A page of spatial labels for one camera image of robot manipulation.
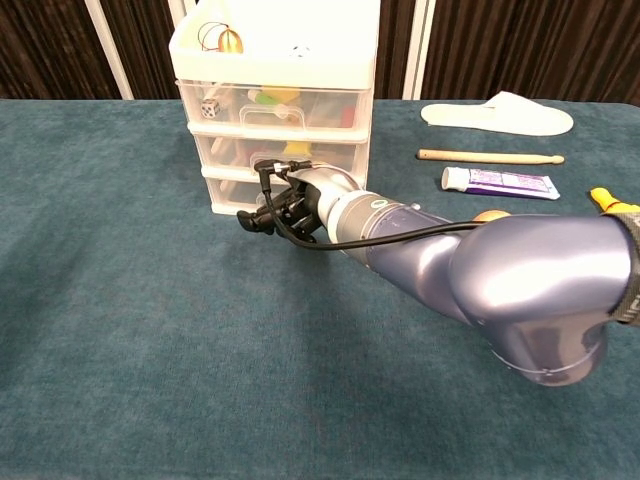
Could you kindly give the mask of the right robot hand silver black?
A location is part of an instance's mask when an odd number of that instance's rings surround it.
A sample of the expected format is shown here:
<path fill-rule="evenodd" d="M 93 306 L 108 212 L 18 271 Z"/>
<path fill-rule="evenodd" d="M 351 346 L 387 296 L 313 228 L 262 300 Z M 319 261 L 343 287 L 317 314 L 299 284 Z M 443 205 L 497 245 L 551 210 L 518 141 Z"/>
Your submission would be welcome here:
<path fill-rule="evenodd" d="M 260 160 L 254 170 L 264 205 L 237 212 L 240 226 L 251 233 L 278 234 L 305 248 L 318 245 L 313 233 L 327 224 L 335 203 L 361 190 L 341 168 L 310 160 Z"/>

